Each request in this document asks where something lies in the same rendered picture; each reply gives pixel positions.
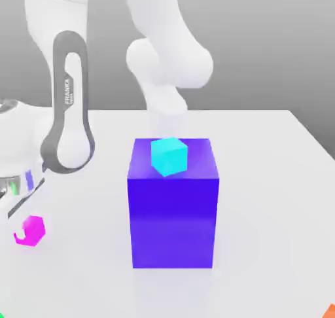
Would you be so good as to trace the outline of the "small magenta cube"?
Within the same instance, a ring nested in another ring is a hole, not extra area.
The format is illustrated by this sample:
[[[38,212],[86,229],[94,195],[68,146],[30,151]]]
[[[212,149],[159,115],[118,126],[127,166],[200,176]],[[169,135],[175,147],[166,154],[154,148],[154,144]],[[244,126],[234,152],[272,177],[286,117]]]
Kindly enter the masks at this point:
[[[23,222],[22,228],[25,238],[18,238],[16,233],[14,233],[14,239],[18,245],[35,247],[46,234],[43,218],[39,216],[30,215]]]

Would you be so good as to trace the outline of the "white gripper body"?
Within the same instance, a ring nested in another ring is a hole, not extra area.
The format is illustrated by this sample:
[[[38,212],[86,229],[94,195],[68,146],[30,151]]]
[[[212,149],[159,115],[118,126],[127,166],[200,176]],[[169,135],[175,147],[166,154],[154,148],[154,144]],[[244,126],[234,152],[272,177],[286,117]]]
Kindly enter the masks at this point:
[[[29,190],[24,176],[0,177],[0,225],[5,225],[44,181],[42,176]]]

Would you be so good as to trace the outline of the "large blue box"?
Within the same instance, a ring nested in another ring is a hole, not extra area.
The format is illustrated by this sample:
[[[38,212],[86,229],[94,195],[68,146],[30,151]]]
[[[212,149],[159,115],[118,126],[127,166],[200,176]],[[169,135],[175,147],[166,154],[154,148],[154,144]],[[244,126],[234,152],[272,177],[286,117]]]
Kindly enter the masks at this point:
[[[187,171],[163,177],[151,165],[151,139],[137,138],[128,170],[134,268],[211,268],[219,173],[208,139],[183,139]]]

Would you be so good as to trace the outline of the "small cyan cube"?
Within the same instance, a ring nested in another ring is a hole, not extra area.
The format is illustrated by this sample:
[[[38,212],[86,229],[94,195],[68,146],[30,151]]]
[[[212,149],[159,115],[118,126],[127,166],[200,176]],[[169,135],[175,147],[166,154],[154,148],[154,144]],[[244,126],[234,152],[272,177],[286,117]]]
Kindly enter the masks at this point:
[[[151,166],[163,177],[188,169],[188,146],[175,137],[150,142]]]

